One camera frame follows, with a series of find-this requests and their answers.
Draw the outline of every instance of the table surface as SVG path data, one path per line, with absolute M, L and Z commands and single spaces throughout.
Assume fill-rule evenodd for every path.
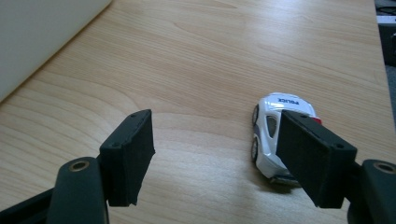
M 251 162 L 252 110 L 273 91 L 311 102 L 357 162 L 396 162 L 373 1 L 114 0 L 0 104 L 0 209 L 151 108 L 157 153 L 112 223 L 346 223 L 347 201 L 316 208 Z

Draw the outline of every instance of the white object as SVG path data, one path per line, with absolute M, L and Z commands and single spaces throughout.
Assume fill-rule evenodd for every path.
M 276 155 L 281 111 L 284 109 L 305 114 L 320 122 L 314 107 L 296 95 L 274 92 L 261 98 L 252 117 L 254 134 L 251 157 L 266 177 L 280 177 L 280 182 L 296 182 Z
M 111 0 L 0 0 L 0 101 Z

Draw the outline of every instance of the black wheel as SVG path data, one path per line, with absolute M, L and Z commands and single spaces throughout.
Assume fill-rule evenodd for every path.
M 256 125 L 256 122 L 257 122 L 257 119 L 259 118 L 259 105 L 256 105 L 255 107 L 254 107 L 254 110 L 253 110 L 253 116 L 252 116 L 252 123 L 253 123 L 253 126 L 254 125 Z
M 256 162 L 257 160 L 257 153 L 259 152 L 259 143 L 257 138 L 253 139 L 253 145 L 251 146 L 251 159 Z

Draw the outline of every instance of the black object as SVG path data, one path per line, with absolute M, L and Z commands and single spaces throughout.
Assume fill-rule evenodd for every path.
M 357 149 L 308 116 L 282 111 L 276 155 L 314 204 L 351 205 L 349 223 L 396 223 L 396 165 L 354 162 Z
M 100 147 L 97 159 L 63 165 L 54 189 L 0 213 L 0 223 L 108 223 L 110 206 L 136 204 L 154 155 L 151 111 L 128 116 Z

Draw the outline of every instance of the police car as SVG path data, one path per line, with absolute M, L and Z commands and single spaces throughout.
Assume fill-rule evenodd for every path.
M 276 155 L 280 116 L 284 109 L 305 114 L 321 123 L 314 107 L 304 99 L 287 93 L 271 93 L 261 98 L 253 111 L 254 134 L 251 158 L 271 183 L 298 186 L 298 182 Z

